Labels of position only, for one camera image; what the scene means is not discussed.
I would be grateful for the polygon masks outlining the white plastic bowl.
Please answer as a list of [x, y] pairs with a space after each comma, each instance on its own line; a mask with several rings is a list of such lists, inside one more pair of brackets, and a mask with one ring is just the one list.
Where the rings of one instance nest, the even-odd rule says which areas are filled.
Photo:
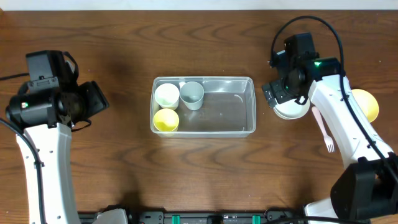
[[304, 105], [299, 105], [294, 99], [273, 107], [275, 114], [282, 119], [299, 119], [306, 115], [309, 109], [309, 100]]

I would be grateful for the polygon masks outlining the pink plastic fork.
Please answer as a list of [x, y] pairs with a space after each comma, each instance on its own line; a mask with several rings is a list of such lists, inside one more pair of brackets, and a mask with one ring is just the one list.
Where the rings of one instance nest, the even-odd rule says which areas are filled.
[[316, 106], [313, 106], [312, 113], [313, 113], [314, 118], [320, 128], [322, 135], [323, 135], [323, 140], [324, 140], [324, 143], [325, 143], [325, 146], [326, 146], [328, 152], [329, 153], [334, 152], [335, 151], [334, 142], [326, 131], [325, 125], [323, 124], [322, 115], [321, 115], [319, 109]]

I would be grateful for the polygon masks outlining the white plastic cup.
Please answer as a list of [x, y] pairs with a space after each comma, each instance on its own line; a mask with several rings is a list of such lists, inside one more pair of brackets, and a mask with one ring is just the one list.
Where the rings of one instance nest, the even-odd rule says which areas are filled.
[[176, 110], [179, 99], [180, 90], [174, 84], [164, 83], [155, 90], [155, 101], [162, 108]]

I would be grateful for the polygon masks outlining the yellow plastic cup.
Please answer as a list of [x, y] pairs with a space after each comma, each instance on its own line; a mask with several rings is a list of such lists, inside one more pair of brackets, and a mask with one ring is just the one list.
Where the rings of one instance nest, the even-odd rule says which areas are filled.
[[153, 117], [153, 124], [158, 131], [177, 131], [179, 121], [178, 114], [174, 110], [168, 108], [158, 110]]

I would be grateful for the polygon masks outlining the grey plastic cup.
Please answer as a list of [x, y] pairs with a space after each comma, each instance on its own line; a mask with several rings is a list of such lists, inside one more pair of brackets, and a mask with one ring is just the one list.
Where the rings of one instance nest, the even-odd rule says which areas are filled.
[[180, 89], [180, 98], [185, 106], [192, 110], [199, 110], [203, 105], [204, 88], [197, 82], [187, 82]]

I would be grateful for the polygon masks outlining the yellow plastic bowl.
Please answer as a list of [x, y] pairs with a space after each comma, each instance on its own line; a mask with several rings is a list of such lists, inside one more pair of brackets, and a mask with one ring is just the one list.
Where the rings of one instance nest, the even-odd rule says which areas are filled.
[[375, 97], [362, 89], [354, 89], [352, 94], [368, 121], [372, 123], [379, 115], [379, 104]]

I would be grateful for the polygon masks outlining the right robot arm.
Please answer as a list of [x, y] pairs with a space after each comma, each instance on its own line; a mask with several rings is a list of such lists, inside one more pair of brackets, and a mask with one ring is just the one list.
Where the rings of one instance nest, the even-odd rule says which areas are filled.
[[397, 156], [371, 126], [336, 58], [320, 58], [311, 34], [284, 40], [271, 62], [279, 79], [263, 85], [269, 106], [284, 119], [319, 111], [345, 171], [324, 200], [304, 207], [308, 217], [367, 220], [397, 213]]

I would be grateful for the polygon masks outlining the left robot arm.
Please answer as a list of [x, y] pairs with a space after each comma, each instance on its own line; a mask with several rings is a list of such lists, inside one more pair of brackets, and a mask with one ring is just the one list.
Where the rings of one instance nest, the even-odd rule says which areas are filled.
[[107, 109], [96, 82], [78, 84], [75, 59], [60, 50], [26, 55], [30, 80], [21, 85], [1, 123], [16, 134], [24, 160], [30, 223], [128, 223], [123, 208], [93, 216], [76, 209], [70, 168], [72, 133]]

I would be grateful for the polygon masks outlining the clear plastic container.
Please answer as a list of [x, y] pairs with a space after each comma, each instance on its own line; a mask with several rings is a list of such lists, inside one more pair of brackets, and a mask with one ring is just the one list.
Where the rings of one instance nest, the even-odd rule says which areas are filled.
[[[175, 110], [179, 117], [176, 131], [159, 131], [154, 115], [161, 106], [155, 101], [155, 90], [169, 83], [181, 88], [197, 82], [204, 88], [204, 102], [192, 111], [181, 101]], [[256, 130], [256, 95], [249, 77], [190, 76], [157, 77], [152, 85], [150, 128], [162, 138], [245, 138]]]

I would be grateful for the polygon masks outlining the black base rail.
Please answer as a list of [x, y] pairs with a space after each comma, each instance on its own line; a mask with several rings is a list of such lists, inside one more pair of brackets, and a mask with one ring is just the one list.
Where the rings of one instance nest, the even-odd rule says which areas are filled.
[[302, 214], [287, 208], [270, 208], [265, 212], [166, 212], [165, 210], [127, 211], [127, 222], [133, 224], [261, 224]]

